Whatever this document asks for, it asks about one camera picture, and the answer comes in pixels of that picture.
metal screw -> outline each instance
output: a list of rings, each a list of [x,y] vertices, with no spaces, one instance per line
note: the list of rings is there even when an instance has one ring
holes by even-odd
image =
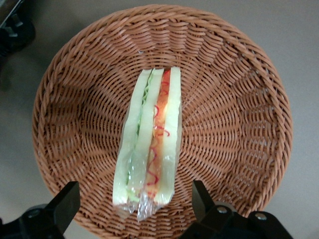
[[[218,210],[219,213],[222,213],[222,214],[227,213],[227,209],[224,208],[224,207],[218,207],[217,210]]]
[[[262,220],[262,221],[267,220],[266,215],[262,213],[256,213],[255,217],[257,217],[259,220]]]
[[[40,214],[40,210],[34,209],[34,210],[29,212],[28,218],[34,218],[34,217],[38,216],[39,214]]]

plastic wrap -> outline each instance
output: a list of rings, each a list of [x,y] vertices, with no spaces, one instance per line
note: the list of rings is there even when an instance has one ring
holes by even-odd
[[[113,205],[137,210],[139,221],[167,205],[174,195],[180,141],[180,69],[143,70],[123,124]]]

crinkled plastic end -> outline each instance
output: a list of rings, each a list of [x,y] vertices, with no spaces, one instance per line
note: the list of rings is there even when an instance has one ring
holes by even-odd
[[[145,192],[141,193],[138,208],[138,221],[143,221],[151,215],[155,214],[162,206],[156,205],[153,199],[149,198]]]

black clamp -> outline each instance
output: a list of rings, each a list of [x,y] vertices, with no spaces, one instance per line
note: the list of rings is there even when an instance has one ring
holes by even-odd
[[[197,222],[180,239],[293,239],[270,213],[251,212],[245,218],[230,205],[215,204],[201,181],[193,182],[192,206]]]
[[[69,182],[44,208],[28,210],[5,225],[0,221],[0,239],[64,239],[79,208],[79,183]]]

green filling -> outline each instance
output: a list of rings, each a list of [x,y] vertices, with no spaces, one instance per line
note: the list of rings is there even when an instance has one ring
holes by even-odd
[[[138,120],[138,128],[137,128],[137,137],[139,136],[139,133],[140,133],[140,127],[141,127],[141,118],[142,118],[142,112],[143,112],[143,106],[145,105],[146,103],[146,99],[148,97],[148,94],[149,94],[149,86],[150,86],[150,83],[153,79],[153,69],[149,75],[149,78],[146,82],[146,85],[145,85],[145,88],[144,88],[144,93],[143,93],[143,97],[142,97],[142,109],[141,109],[141,112],[140,112],[140,116],[139,116],[139,120]],[[128,175],[126,177],[126,184],[129,183],[129,178],[130,178],[130,174],[131,174],[131,169],[132,169],[132,157],[130,158],[129,160],[129,171],[128,171]],[[128,190],[128,194],[129,194],[129,198],[130,200],[132,201],[139,201],[139,199],[135,196],[135,193],[131,190]]]

